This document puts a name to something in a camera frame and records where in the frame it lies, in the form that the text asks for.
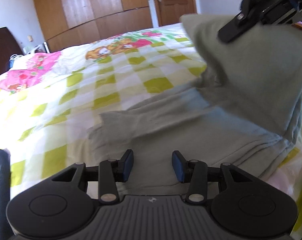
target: dark wooden furniture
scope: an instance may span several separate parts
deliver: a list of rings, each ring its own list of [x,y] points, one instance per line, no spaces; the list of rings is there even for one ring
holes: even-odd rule
[[[0,28],[0,75],[9,69],[10,57],[23,52],[8,28]]]

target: black robotic gripper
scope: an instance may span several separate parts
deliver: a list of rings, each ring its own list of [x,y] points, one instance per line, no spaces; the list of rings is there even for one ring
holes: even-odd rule
[[[230,163],[208,167],[172,153],[181,183],[179,195],[120,199],[116,182],[126,182],[133,151],[120,160],[96,167],[75,163],[17,195],[6,210],[16,234],[27,239],[291,239],[298,210],[285,193]],[[99,199],[87,194],[88,181],[98,181]],[[207,199],[208,182],[218,182],[219,194]]]

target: gray towel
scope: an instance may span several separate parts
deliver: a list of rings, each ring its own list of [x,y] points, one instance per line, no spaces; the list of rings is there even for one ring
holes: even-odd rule
[[[190,15],[187,33],[208,68],[193,82],[127,111],[101,114],[91,129],[100,162],[134,151],[125,194],[184,194],[171,154],[210,166],[233,163],[267,179],[294,147],[302,123],[302,31],[257,25],[231,44],[217,39],[231,17]]]

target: bed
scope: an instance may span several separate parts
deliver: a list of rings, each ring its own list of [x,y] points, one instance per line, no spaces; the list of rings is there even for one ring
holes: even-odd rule
[[[17,59],[0,76],[0,149],[11,155],[11,198],[75,162],[98,165],[87,131],[100,113],[128,109],[205,69],[180,24]],[[291,236],[301,239],[302,129],[267,182],[296,201]]]

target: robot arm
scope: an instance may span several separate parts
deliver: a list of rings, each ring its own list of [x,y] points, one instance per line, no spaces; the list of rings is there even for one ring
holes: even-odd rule
[[[241,12],[219,31],[219,39],[229,43],[258,22],[294,24],[302,21],[302,0],[243,0]]]
[[[10,240],[292,240],[298,217],[292,198],[230,163],[208,167],[172,153],[180,195],[119,197],[115,182],[129,179],[132,150],[99,166],[75,163],[17,195],[6,208]],[[99,199],[86,194],[98,181]],[[219,194],[207,198],[208,182]]]

